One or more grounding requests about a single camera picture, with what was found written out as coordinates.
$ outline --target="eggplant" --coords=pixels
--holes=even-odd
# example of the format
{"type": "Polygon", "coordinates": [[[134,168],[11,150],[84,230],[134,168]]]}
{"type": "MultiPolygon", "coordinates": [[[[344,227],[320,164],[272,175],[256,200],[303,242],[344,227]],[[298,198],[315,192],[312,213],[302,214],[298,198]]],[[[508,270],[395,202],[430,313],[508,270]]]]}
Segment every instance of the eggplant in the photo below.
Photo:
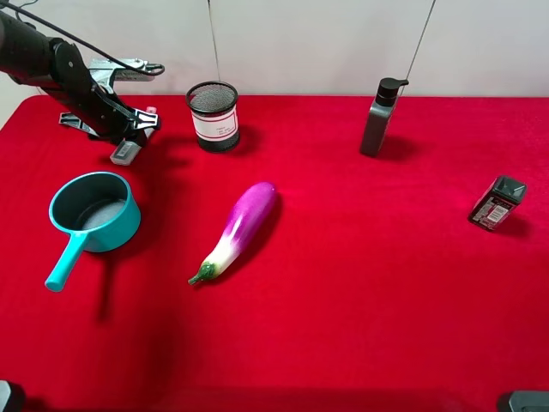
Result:
{"type": "Polygon", "coordinates": [[[250,243],[273,209],[276,197],[276,188],[269,182],[248,189],[232,207],[217,246],[204,259],[198,273],[189,279],[189,284],[209,281],[223,273],[250,243]]]}

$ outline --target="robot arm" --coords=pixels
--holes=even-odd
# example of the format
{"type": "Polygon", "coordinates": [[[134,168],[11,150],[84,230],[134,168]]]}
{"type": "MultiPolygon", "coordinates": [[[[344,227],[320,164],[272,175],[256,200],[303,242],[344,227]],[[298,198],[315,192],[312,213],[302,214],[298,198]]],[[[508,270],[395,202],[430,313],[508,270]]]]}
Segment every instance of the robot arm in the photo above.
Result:
{"type": "MultiPolygon", "coordinates": [[[[160,67],[140,59],[123,63],[151,72],[160,67]]],[[[61,115],[60,123],[86,131],[91,139],[143,147],[150,133],[160,129],[157,114],[125,105],[113,90],[115,81],[150,81],[153,77],[109,60],[94,60],[88,69],[75,45],[48,38],[2,11],[0,71],[18,84],[42,88],[71,111],[61,115]]]]}

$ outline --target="mesh pen holder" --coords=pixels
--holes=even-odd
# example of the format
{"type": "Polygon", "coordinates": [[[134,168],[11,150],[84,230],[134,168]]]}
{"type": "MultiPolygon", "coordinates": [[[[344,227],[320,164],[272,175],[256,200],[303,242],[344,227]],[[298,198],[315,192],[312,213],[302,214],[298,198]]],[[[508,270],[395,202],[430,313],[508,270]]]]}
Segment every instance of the mesh pen holder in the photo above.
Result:
{"type": "Polygon", "coordinates": [[[187,92],[198,144],[208,152],[225,152],[240,139],[237,117],[238,92],[224,82],[204,82],[187,92]]]}

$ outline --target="black cable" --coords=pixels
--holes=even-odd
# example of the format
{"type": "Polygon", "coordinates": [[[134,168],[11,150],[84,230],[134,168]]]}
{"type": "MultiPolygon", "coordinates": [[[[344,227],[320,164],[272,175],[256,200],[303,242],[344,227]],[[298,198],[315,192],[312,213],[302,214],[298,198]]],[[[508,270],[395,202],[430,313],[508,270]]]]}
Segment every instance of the black cable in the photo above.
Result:
{"type": "MultiPolygon", "coordinates": [[[[33,4],[35,4],[35,3],[37,3],[37,2],[38,2],[38,0],[32,0],[31,2],[27,2],[27,3],[25,3],[25,4],[22,4],[22,5],[19,6],[19,7],[20,7],[20,8],[23,8],[23,7],[26,7],[26,6],[32,6],[33,4]]],[[[18,21],[22,21],[22,20],[21,20],[21,17],[19,16],[19,12],[18,12],[18,11],[15,12],[15,17],[17,17],[17,20],[18,20],[18,21]]]]}
{"type": "Polygon", "coordinates": [[[64,31],[62,28],[57,27],[54,24],[51,24],[50,22],[38,17],[37,15],[29,13],[28,11],[22,9],[21,7],[14,6],[13,4],[10,4],[5,0],[0,0],[0,6],[4,6],[4,7],[7,7],[8,9],[12,9],[17,13],[21,13],[22,15],[28,17],[29,19],[33,19],[34,21],[37,21],[38,23],[50,28],[51,30],[55,30],[56,32],[62,34],[63,36],[68,37],[69,39],[75,41],[76,43],[80,43],[84,47],[87,47],[88,49],[96,52],[97,54],[100,54],[104,58],[108,58],[113,63],[121,65],[122,67],[124,67],[127,70],[135,71],[136,73],[139,73],[140,75],[145,75],[145,76],[160,76],[162,73],[164,73],[166,71],[166,68],[164,67],[163,64],[158,64],[159,70],[155,71],[155,72],[148,72],[148,71],[145,71],[145,70],[136,69],[134,67],[129,66],[126,63],[122,63],[120,60],[114,58],[113,56],[108,55],[107,53],[105,53],[104,51],[98,49],[94,45],[90,45],[87,41],[79,39],[75,35],[64,31]]]}

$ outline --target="teal saucepan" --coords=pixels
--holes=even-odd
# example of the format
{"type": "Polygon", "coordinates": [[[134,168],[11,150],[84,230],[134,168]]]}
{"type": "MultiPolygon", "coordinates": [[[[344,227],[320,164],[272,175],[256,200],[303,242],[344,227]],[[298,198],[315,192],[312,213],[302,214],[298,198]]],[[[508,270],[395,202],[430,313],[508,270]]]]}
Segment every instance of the teal saucepan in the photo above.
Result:
{"type": "Polygon", "coordinates": [[[50,220],[69,235],[69,243],[45,281],[63,290],[82,251],[110,251],[126,243],[141,221],[128,182],[115,173],[84,174],[63,186],[51,200],[50,220]]]}

